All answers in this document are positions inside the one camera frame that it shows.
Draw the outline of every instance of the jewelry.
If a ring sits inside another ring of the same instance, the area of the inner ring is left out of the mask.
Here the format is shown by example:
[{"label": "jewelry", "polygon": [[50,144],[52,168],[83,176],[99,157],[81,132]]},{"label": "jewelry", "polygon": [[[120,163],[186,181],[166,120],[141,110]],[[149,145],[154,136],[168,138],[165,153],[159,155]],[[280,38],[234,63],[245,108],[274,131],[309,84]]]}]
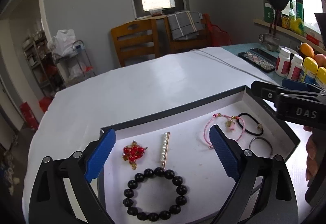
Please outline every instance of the jewelry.
[{"label": "jewelry", "polygon": [[128,145],[123,148],[122,158],[123,160],[129,160],[133,170],[136,170],[137,163],[136,160],[141,158],[145,154],[146,148],[143,148],[137,144],[136,141],[133,141],[131,145]]},{"label": "jewelry", "polygon": [[[176,191],[179,195],[175,199],[175,205],[170,206],[169,210],[163,210],[159,214],[157,213],[149,213],[146,214],[145,212],[138,212],[136,207],[133,207],[134,201],[131,199],[134,196],[134,189],[138,187],[138,183],[144,181],[145,178],[154,178],[155,176],[165,177],[168,180],[172,180],[172,183],[177,186]],[[130,180],[128,182],[128,189],[123,191],[124,196],[126,197],[122,203],[125,207],[128,208],[127,213],[132,216],[137,216],[139,220],[149,220],[152,222],[161,220],[168,220],[171,217],[171,214],[179,214],[181,211],[181,207],[187,203],[187,198],[184,196],[188,189],[186,186],[182,185],[183,179],[180,176],[175,176],[173,170],[166,170],[162,167],[157,167],[155,170],[146,169],[144,173],[136,173],[135,180]]]},{"label": "jewelry", "polygon": [[241,117],[239,117],[239,116],[228,116],[228,115],[224,115],[224,114],[221,114],[221,113],[213,114],[213,117],[211,118],[211,120],[208,121],[208,123],[206,124],[206,126],[204,128],[204,133],[203,133],[204,139],[205,139],[206,143],[209,145],[209,147],[208,147],[209,149],[213,149],[213,146],[212,146],[211,142],[206,138],[206,129],[207,129],[208,125],[213,121],[214,118],[217,118],[217,117],[220,117],[220,116],[223,116],[223,117],[226,117],[226,118],[230,118],[231,119],[231,120],[228,120],[226,122],[226,126],[228,126],[231,130],[234,130],[234,128],[233,128],[234,121],[233,120],[236,119],[236,120],[239,121],[239,119],[240,119],[243,122],[243,128],[242,128],[241,134],[237,138],[236,141],[238,141],[242,137],[242,134],[245,132],[244,131],[245,130],[244,129],[245,121]]},{"label": "jewelry", "polygon": [[[248,134],[250,135],[253,135],[253,136],[261,136],[263,133],[264,133],[264,128],[263,128],[263,125],[260,124],[252,115],[249,115],[248,113],[241,113],[240,115],[238,115],[239,117],[242,116],[242,115],[247,115],[249,116],[253,121],[255,121],[257,123],[257,130],[261,131],[260,133],[253,133],[253,132],[250,132],[248,130],[245,129],[245,132],[247,132]],[[243,128],[243,126],[241,125],[239,119],[237,120],[239,126],[241,128]]]},{"label": "jewelry", "polygon": [[265,139],[265,138],[263,138],[263,137],[255,137],[255,138],[253,138],[251,141],[250,141],[250,143],[249,143],[249,150],[251,150],[251,144],[256,140],[256,139],[261,139],[262,141],[265,141],[269,146],[270,146],[270,148],[271,148],[271,153],[270,153],[270,155],[269,155],[269,158],[273,155],[273,146],[271,145],[271,143],[267,140],[267,139]]},{"label": "jewelry", "polygon": [[165,170],[166,157],[167,157],[167,148],[169,146],[169,139],[170,139],[170,132],[164,133],[161,160],[160,160],[162,162],[162,167],[164,170]]}]

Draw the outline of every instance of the silver bangle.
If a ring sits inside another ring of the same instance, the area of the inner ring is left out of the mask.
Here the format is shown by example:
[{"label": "silver bangle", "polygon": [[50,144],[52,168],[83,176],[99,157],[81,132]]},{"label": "silver bangle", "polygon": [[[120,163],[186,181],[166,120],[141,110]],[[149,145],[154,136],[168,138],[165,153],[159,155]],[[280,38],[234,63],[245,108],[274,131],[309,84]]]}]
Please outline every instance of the silver bangle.
[{"label": "silver bangle", "polygon": [[253,139],[250,141],[250,143],[249,143],[249,150],[251,150],[251,144],[252,144],[256,139],[261,139],[262,141],[265,141],[265,142],[270,146],[270,148],[271,148],[271,154],[269,155],[269,158],[270,158],[270,157],[273,155],[273,147],[272,147],[272,145],[270,144],[270,142],[269,142],[267,139],[263,138],[263,137],[255,137],[255,138],[253,138]]}]

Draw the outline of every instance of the gray cord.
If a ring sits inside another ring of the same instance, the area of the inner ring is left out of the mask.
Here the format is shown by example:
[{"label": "gray cord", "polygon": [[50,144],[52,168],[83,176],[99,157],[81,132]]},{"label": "gray cord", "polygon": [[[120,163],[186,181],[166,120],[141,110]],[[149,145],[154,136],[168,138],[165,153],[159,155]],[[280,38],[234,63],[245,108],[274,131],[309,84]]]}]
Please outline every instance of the gray cord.
[{"label": "gray cord", "polygon": [[251,144],[256,140],[256,139],[261,139],[262,141],[265,141],[269,146],[270,146],[270,148],[271,148],[271,153],[270,153],[270,155],[269,155],[269,158],[273,155],[273,146],[270,144],[270,142],[267,140],[267,139],[265,139],[265,138],[263,138],[263,137],[255,137],[255,138],[253,138],[251,141],[250,141],[250,143],[249,143],[249,150],[251,150]]},{"label": "gray cord", "polygon": [[231,65],[231,64],[229,64],[229,63],[227,63],[227,62],[225,62],[224,60],[222,60],[222,59],[220,59],[220,58],[218,58],[218,57],[215,57],[214,55],[209,54],[209,53],[207,53],[207,52],[205,52],[205,51],[202,51],[202,50],[200,50],[200,49],[193,49],[193,50],[191,50],[191,51],[193,51],[193,52],[195,52],[195,51],[200,51],[200,52],[202,52],[202,53],[205,53],[205,54],[207,54],[207,55],[209,55],[209,56],[211,56],[211,57],[213,57],[213,58],[215,58],[215,59],[203,55],[203,56],[205,56],[205,57],[207,57],[207,58],[213,59],[213,60],[218,61],[218,62],[220,62],[220,63],[222,63],[222,64],[225,64],[225,65],[227,65],[227,66],[229,66],[229,67],[231,67],[231,68],[233,68],[233,69],[236,69],[236,70],[239,70],[239,71],[241,71],[241,72],[247,73],[247,74],[249,74],[249,75],[251,75],[251,76],[253,76],[253,77],[255,77],[255,78],[257,78],[257,79],[259,79],[259,80],[261,80],[261,81],[264,81],[264,82],[267,82],[267,83],[270,83],[270,84],[275,85],[274,82],[267,81],[267,80],[265,80],[265,79],[263,79],[263,78],[261,78],[261,77],[256,76],[255,74],[252,74],[252,73],[247,72],[247,71],[245,71],[245,70],[243,70],[243,69],[237,68],[237,67],[235,67],[235,66],[233,66],[233,65]]}]

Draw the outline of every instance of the black bead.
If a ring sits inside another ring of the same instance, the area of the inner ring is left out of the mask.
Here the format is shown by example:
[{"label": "black bead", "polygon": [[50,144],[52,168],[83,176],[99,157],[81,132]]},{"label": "black bead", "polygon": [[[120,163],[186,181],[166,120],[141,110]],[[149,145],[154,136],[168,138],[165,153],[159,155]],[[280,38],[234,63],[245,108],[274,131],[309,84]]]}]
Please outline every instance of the black bead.
[{"label": "black bead", "polygon": [[174,177],[174,171],[173,170],[170,170],[170,169],[169,170],[166,170],[164,172],[164,176],[165,176],[166,179],[171,180]]},{"label": "black bead", "polygon": [[185,195],[187,193],[188,189],[186,186],[180,185],[177,187],[177,193],[181,196]]},{"label": "black bead", "polygon": [[135,180],[130,180],[130,181],[128,182],[128,187],[129,187],[130,189],[136,189],[136,188],[138,187],[138,183],[137,183]]},{"label": "black bead", "polygon": [[175,186],[179,186],[183,183],[183,179],[181,176],[174,176],[173,179],[172,179],[172,183],[175,185]]},{"label": "black bead", "polygon": [[134,196],[134,192],[133,192],[132,189],[125,189],[125,190],[123,191],[123,194],[124,194],[124,196],[127,197],[127,198],[132,198],[132,197]]},{"label": "black bead", "polygon": [[138,183],[143,182],[145,180],[145,176],[142,173],[138,172],[135,174],[135,180]]},{"label": "black bead", "polygon": [[132,216],[137,216],[138,209],[136,207],[128,207],[127,213]]},{"label": "black bead", "polygon": [[131,207],[134,204],[133,200],[131,200],[130,198],[123,199],[122,203],[125,207]]},{"label": "black bead", "polygon": [[144,171],[144,176],[148,178],[153,178],[155,176],[154,171],[152,169],[146,169]]},{"label": "black bead", "polygon": [[147,214],[144,213],[144,212],[140,212],[140,213],[137,214],[137,218],[139,220],[146,220],[147,219]]},{"label": "black bead", "polygon": [[155,222],[155,221],[158,221],[159,220],[159,215],[157,213],[149,213],[148,214],[148,220],[149,221],[152,221],[152,222]]},{"label": "black bead", "polygon": [[183,206],[187,203],[187,198],[185,196],[178,196],[176,199],[175,199],[175,203],[178,205],[178,206]]},{"label": "black bead", "polygon": [[157,167],[154,170],[155,175],[159,176],[159,177],[163,177],[164,176],[164,169],[162,167]]},{"label": "black bead", "polygon": [[173,205],[173,206],[170,206],[170,209],[169,209],[170,213],[171,214],[179,214],[180,211],[181,211],[181,207],[179,207],[178,205]]},{"label": "black bead", "polygon": [[161,218],[162,220],[168,220],[170,217],[171,217],[171,213],[168,212],[168,211],[166,211],[166,210],[164,210],[164,211],[162,211],[162,212],[160,213],[160,218]]}]

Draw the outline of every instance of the white bottle cap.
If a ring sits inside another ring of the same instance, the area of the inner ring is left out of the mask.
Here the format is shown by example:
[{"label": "white bottle cap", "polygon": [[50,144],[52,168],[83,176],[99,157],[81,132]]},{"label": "white bottle cap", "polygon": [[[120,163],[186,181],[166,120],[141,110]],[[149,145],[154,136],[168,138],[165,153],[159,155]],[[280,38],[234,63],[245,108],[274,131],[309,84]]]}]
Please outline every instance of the white bottle cap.
[{"label": "white bottle cap", "polygon": [[287,49],[285,49],[285,48],[281,48],[281,54],[282,54],[283,56],[285,56],[285,57],[289,58],[289,57],[290,57],[290,55],[291,55],[291,52],[290,52],[290,51],[288,51],[288,50],[287,50]]},{"label": "white bottle cap", "polygon": [[297,54],[294,54],[293,60],[298,64],[302,64],[302,62],[304,61],[304,59],[301,56],[297,55]]}]

